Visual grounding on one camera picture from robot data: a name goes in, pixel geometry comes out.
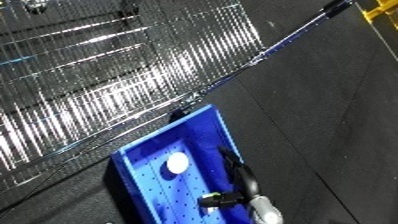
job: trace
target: wire grid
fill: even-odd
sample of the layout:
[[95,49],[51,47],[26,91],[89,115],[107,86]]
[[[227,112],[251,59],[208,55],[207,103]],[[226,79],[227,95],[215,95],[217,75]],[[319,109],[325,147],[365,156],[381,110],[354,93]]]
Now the wire grid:
[[237,0],[45,0],[39,15],[27,2],[0,4],[0,192],[90,136],[181,106],[262,48]]

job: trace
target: perforated bin bottom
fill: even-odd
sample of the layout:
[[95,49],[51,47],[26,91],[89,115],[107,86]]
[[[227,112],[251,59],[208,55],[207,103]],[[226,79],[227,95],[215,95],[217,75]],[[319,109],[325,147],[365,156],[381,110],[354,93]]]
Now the perforated bin bottom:
[[[206,106],[116,151],[112,158],[147,223],[249,223],[242,206],[206,213],[198,198],[232,190],[218,146],[238,151],[213,106]],[[175,152],[189,158],[181,174],[167,161]]]

